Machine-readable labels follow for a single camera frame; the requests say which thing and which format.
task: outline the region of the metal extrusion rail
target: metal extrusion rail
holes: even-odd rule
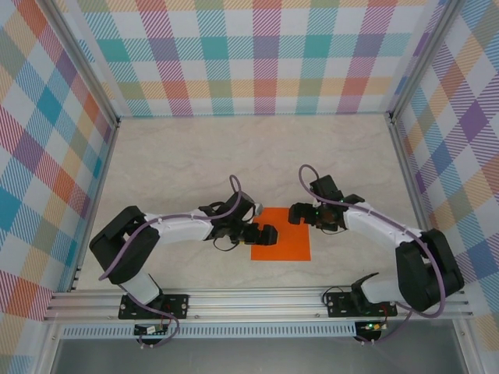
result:
[[[372,318],[327,317],[321,296],[327,288],[255,288],[239,290],[164,290],[165,293],[188,294],[189,314],[181,324],[191,323],[250,323],[250,322],[311,322],[362,321]],[[349,291],[350,287],[342,286]],[[49,323],[130,323],[117,318],[123,293],[120,291],[73,291],[57,293],[51,300],[45,319]],[[404,319],[407,312],[398,310]],[[455,319],[472,316],[464,291],[448,297],[441,318]],[[142,320],[152,323],[157,320]]]

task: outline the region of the orange mat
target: orange mat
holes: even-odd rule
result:
[[[278,231],[276,245],[252,245],[251,259],[256,261],[310,261],[309,228],[288,223],[288,208],[265,208],[255,218],[260,225],[271,224]]]

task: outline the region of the checkered wallpaper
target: checkered wallpaper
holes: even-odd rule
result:
[[[499,368],[499,1],[468,0],[401,131],[433,226],[447,236]]]
[[[385,112],[430,3],[77,0],[89,36],[69,2],[58,0],[68,24],[133,116]]]
[[[0,11],[0,373],[27,371],[70,277],[111,125],[35,0]]]
[[[442,16],[442,13],[444,12],[445,7],[447,6],[448,3],[449,3],[449,0],[438,0],[438,5],[434,10],[433,15],[431,16],[429,23],[426,25],[426,29],[424,30],[424,33],[423,33],[421,39],[419,40],[418,46],[416,47],[416,49],[412,53],[412,57],[409,61],[409,64],[405,68],[404,75],[402,76],[402,79],[398,83],[397,90],[395,90],[395,94],[391,98],[391,101],[390,101],[390,104],[388,105],[387,111],[394,110],[395,105],[397,104],[397,101],[400,98],[400,94],[405,87],[405,83],[407,82],[407,79],[411,76],[412,72],[414,71],[414,68],[417,66],[417,63],[419,61],[419,57],[421,56],[426,45],[428,44],[428,41],[430,40],[430,37],[435,30],[435,27],[437,27],[438,22],[440,21],[440,18]]]

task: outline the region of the marble floor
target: marble floor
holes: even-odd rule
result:
[[[310,199],[298,182],[301,164],[331,174],[347,195],[416,225],[382,115],[126,119],[92,235],[128,205],[148,213],[185,212],[232,190],[228,175],[265,206]],[[309,262],[259,262],[241,245],[219,252],[211,242],[157,246],[145,270],[163,288],[250,288],[351,284],[393,268],[387,252],[352,232],[310,230]],[[88,251],[78,289],[113,288]]]

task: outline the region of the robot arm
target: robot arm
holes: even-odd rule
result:
[[[436,229],[421,231],[400,224],[404,231],[394,228],[393,224],[377,217],[376,210],[361,197],[344,197],[330,175],[310,183],[310,190],[323,199],[356,205],[361,210],[317,201],[314,204],[297,203],[289,210],[288,221],[291,224],[299,224],[304,219],[306,224],[323,230],[343,228],[356,231],[394,257],[396,267],[393,272],[369,274],[352,285],[351,299],[360,314],[380,302],[405,300],[413,309],[423,312],[440,301],[434,269],[423,249],[408,233],[421,239],[435,258],[444,281],[445,294],[449,296],[463,288],[464,280],[442,232]]]
[[[142,270],[157,244],[216,240],[225,236],[230,237],[234,245],[240,242],[273,245],[277,242],[278,233],[273,226],[264,225],[260,230],[258,224],[253,223],[253,218],[261,213],[261,205],[244,192],[241,193],[239,205],[231,214],[213,220],[209,217],[228,212],[235,205],[238,193],[234,193],[225,203],[200,206],[191,212],[180,214],[184,217],[167,220],[162,220],[162,216],[157,214],[144,214],[136,206],[128,206],[90,241],[90,250],[106,270],[124,246],[126,236],[131,235],[142,224],[158,218],[156,223],[144,228],[136,236],[108,277],[111,283],[124,288],[139,302],[147,305],[161,295],[158,285]]]

